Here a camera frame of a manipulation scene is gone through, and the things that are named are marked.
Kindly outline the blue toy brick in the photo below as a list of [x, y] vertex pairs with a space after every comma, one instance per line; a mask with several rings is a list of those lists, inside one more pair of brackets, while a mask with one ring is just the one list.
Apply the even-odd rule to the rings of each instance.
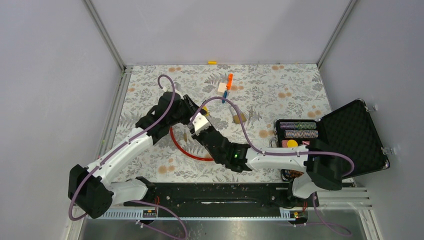
[[223, 93], [223, 95], [222, 95], [222, 99], [221, 99], [221, 103], [222, 104], [225, 104], [226, 103], [227, 96], [228, 96], [228, 91], [225, 90], [224, 93]]

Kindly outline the orange toy brick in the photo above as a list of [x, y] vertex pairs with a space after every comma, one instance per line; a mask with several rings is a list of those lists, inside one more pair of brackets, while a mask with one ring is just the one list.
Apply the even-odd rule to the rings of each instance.
[[229, 91], [232, 87], [232, 82], [233, 82], [233, 74], [229, 73], [228, 74], [228, 80], [227, 80], [227, 84], [226, 84], [226, 90]]

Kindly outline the red cable lock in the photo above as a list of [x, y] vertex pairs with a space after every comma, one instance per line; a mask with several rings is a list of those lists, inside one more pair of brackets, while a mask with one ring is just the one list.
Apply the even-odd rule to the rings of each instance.
[[197, 161], [201, 161], [201, 162], [212, 162], [213, 158], [206, 154], [206, 155], [199, 155], [199, 154], [194, 154], [189, 147], [189, 140], [187, 142], [184, 141], [184, 138], [181, 140], [176, 138], [176, 135], [174, 133], [174, 129], [172, 127], [169, 128], [169, 135], [170, 138], [173, 142], [173, 144], [175, 145], [175, 147], [186, 157], [193, 159], [193, 160], [197, 160]]

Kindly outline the white toy block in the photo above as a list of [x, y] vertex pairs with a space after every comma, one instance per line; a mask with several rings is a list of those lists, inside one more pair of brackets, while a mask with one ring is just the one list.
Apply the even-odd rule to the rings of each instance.
[[227, 90], [227, 84], [225, 82], [220, 82], [217, 88], [217, 95], [222, 96]]

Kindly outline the black poker chip case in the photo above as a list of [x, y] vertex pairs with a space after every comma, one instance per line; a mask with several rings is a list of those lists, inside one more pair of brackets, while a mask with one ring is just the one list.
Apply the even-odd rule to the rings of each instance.
[[278, 119], [275, 122], [277, 146], [287, 147], [289, 140], [299, 145], [317, 143], [320, 150], [336, 152], [349, 157], [354, 163], [342, 160], [348, 178], [388, 169], [391, 164], [370, 115], [362, 99], [315, 119]]

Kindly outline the yellow poker chip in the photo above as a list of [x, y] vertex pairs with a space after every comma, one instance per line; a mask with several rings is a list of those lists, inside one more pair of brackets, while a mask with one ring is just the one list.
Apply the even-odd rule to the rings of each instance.
[[299, 146], [299, 144], [298, 144], [298, 142], [297, 142], [296, 140], [290, 139], [290, 140], [288, 140], [288, 141], [286, 142], [286, 146], [287, 146], [288, 148], [295, 148], [295, 147], [298, 147], [298, 146]]

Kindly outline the floral table mat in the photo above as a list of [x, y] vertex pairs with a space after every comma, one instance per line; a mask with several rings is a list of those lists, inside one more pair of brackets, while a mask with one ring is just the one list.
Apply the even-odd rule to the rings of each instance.
[[[217, 64], [217, 65], [135, 65], [130, 68], [114, 145], [121, 142], [148, 110], [157, 104], [169, 80], [179, 85], [197, 105], [206, 105], [212, 125], [231, 142], [245, 143], [240, 125], [233, 122], [229, 103], [216, 100], [219, 83], [233, 74], [228, 99], [244, 113], [246, 134], [258, 147], [276, 146], [275, 122], [279, 119], [316, 120], [330, 113], [331, 106], [324, 84], [315, 64]], [[188, 134], [190, 150], [200, 156], [209, 155], [205, 148], [192, 139], [188, 128], [173, 127], [180, 141]], [[277, 169], [233, 172], [220, 164], [197, 161], [183, 155], [165, 136], [142, 152], [115, 180], [122, 182], [136, 177], [151, 182], [263, 182], [281, 181]]]

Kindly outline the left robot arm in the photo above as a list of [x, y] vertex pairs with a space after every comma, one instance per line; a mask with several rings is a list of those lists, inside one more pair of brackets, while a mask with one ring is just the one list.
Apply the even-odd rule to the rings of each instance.
[[196, 105], [188, 95], [165, 92], [145, 116], [118, 145], [104, 156], [83, 167], [75, 165], [69, 172], [68, 198], [85, 214], [95, 219], [111, 206], [138, 200], [148, 206], [155, 200], [155, 192], [141, 177], [117, 182], [115, 177], [135, 157], [169, 134], [176, 124], [187, 125]]

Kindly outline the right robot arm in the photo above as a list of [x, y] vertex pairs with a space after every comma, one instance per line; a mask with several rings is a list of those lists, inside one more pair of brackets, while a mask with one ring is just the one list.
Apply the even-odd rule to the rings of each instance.
[[256, 151], [249, 144], [230, 142], [214, 127], [202, 131], [190, 130], [210, 154], [215, 163], [241, 173], [261, 169], [280, 169], [301, 172], [291, 181], [287, 201], [301, 205], [312, 193], [319, 190], [342, 189], [342, 167], [339, 156], [324, 151], [313, 152], [307, 145], [294, 148], [264, 148]]

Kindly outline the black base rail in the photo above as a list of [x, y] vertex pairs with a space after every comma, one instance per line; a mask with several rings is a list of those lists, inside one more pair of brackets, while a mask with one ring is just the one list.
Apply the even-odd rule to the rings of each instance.
[[317, 195], [289, 198], [290, 184], [282, 183], [166, 183], [154, 182], [144, 198], [180, 218], [271, 218], [281, 210], [319, 206]]

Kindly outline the yellow padlock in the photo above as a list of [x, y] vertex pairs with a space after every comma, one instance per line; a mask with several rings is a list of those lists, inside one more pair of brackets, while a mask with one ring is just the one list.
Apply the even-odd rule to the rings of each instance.
[[208, 108], [207, 108], [206, 106], [203, 106], [203, 107], [201, 108], [200, 113], [201, 113], [203, 116], [206, 116], [206, 117], [210, 115], [210, 112], [209, 112], [209, 110], [208, 110]]

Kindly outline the long shackle brass padlock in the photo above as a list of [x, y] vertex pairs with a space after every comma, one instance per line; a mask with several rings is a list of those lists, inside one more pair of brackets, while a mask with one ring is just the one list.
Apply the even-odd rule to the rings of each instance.
[[236, 125], [244, 124], [244, 123], [247, 121], [247, 119], [246, 119], [246, 117], [245, 117], [244, 113], [243, 113], [243, 112], [241, 112], [241, 111], [240, 111], [240, 109], [239, 109], [238, 107], [237, 107], [237, 108], [234, 108], [234, 107], [230, 106], [230, 107], [229, 107], [229, 111], [230, 111], [230, 113], [231, 113], [231, 116], [232, 116], [233, 122], [234, 122]]

